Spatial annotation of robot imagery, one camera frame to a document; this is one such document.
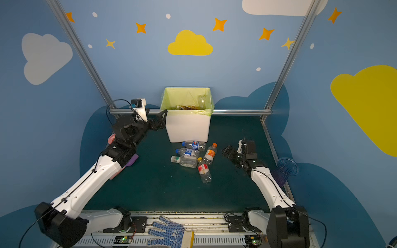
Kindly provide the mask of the orange cap clear bottle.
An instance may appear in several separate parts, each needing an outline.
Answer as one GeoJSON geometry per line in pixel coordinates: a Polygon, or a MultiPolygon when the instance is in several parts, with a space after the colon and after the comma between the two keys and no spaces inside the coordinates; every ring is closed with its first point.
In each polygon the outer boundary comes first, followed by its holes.
{"type": "Polygon", "coordinates": [[[217,144],[213,143],[205,153],[203,157],[203,163],[206,165],[211,165],[213,163],[216,153],[217,153],[217,144]]]}

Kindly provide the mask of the clear unlabelled wide bottle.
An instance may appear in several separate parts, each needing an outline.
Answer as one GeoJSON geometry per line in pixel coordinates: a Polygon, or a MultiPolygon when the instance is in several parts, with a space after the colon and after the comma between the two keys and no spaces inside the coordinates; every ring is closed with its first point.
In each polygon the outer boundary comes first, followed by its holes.
{"type": "Polygon", "coordinates": [[[206,95],[199,95],[198,96],[198,103],[199,103],[199,109],[200,110],[205,110],[206,109],[206,95]]]}

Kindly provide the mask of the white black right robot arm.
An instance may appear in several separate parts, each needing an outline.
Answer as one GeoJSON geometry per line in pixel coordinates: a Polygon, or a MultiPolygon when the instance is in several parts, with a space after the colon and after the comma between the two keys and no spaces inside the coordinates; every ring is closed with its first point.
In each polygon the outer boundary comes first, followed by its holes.
{"type": "Polygon", "coordinates": [[[222,156],[243,169],[257,185],[270,209],[248,211],[251,226],[263,231],[271,248],[308,248],[309,217],[304,207],[296,206],[276,183],[270,169],[257,158],[254,145],[227,146],[222,156]]]}

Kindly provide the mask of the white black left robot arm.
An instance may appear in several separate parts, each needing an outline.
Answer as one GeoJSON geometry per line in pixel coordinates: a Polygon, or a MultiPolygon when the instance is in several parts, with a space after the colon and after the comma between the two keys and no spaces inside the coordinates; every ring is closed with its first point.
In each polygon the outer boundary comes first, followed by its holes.
{"type": "Polygon", "coordinates": [[[83,214],[82,210],[97,191],[131,161],[147,131],[165,127],[166,117],[167,110],[163,110],[147,120],[137,114],[117,119],[112,127],[115,138],[94,165],[61,196],[36,207],[40,231],[62,248],[71,248],[85,235],[104,229],[128,231],[130,213],[121,207],[93,214],[83,214]]]}

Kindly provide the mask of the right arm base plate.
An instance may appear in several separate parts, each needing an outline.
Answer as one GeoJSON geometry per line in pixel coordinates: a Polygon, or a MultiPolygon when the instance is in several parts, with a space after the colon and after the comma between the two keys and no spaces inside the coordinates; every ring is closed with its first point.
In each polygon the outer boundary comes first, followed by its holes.
{"type": "Polygon", "coordinates": [[[246,228],[240,216],[226,216],[228,231],[230,233],[249,233],[251,230],[246,228]]]}

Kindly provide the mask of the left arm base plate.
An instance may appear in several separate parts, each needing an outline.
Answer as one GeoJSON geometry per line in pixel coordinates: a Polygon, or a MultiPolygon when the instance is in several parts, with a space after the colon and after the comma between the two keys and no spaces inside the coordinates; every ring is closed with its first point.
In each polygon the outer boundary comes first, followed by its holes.
{"type": "Polygon", "coordinates": [[[103,233],[120,233],[120,234],[133,234],[133,233],[144,233],[146,230],[148,217],[143,216],[132,216],[123,218],[119,226],[114,228],[106,228],[103,233]]]}

